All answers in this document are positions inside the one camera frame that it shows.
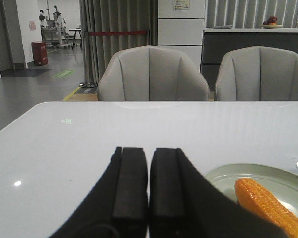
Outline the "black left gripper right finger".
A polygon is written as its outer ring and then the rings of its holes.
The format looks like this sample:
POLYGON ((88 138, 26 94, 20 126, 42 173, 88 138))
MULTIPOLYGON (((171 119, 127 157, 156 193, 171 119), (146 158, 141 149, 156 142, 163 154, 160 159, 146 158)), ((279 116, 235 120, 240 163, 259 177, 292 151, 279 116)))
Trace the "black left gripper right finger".
POLYGON ((181 149, 156 149, 150 172, 152 238, 285 238, 211 185, 181 149))

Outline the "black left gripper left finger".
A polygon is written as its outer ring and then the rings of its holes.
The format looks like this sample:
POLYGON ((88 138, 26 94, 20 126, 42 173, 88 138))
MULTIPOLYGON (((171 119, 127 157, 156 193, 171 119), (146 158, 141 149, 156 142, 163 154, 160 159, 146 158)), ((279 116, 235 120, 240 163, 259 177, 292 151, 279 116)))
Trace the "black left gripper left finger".
POLYGON ((141 148, 117 147, 103 175, 53 238, 144 238, 147 162, 141 148))

